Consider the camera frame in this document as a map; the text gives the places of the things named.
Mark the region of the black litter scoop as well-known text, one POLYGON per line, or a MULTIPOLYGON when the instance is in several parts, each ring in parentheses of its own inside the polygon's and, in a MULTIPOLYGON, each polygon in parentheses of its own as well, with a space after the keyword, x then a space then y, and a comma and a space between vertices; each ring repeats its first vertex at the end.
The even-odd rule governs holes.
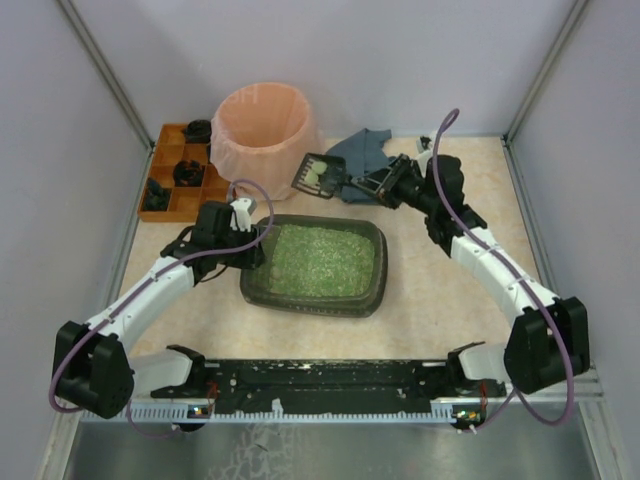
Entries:
POLYGON ((352 185, 353 180, 344 158, 307 153, 293 177, 291 187, 304 194, 329 200, 339 196, 345 186, 352 185))

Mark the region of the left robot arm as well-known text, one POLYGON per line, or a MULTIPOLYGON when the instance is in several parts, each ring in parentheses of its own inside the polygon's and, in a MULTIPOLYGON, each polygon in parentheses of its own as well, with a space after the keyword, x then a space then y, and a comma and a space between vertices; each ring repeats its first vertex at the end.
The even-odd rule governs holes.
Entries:
POLYGON ((139 395, 182 387, 198 376, 202 355, 180 346, 129 354, 157 318, 217 266, 250 270, 263 263, 261 242, 269 229, 253 224, 255 209, 255 200, 246 197, 205 203, 195 224, 168 243, 124 295, 83 323, 65 323, 55 339, 50 406, 110 419, 139 395))

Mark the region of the dark green litter box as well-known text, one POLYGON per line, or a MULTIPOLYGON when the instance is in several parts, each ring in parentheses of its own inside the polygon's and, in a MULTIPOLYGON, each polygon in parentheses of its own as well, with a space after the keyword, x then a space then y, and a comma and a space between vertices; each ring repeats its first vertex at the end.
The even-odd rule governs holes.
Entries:
POLYGON ((382 303, 388 247, 372 222, 280 214, 262 247, 265 263, 240 276, 241 293, 252 305, 366 318, 382 303))

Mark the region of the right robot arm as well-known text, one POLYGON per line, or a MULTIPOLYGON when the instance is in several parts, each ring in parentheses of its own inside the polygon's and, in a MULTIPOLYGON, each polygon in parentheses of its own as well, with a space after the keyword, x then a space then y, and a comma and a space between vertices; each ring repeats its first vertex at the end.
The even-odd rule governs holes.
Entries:
POLYGON ((511 332, 505 344, 472 343, 450 352, 457 381, 509 382, 531 394, 588 371, 584 304, 537 283, 499 245, 464 200, 459 158, 442 155, 421 170, 401 155, 349 183, 385 207, 406 204, 424 213, 431 240, 468 269, 506 317, 511 332))

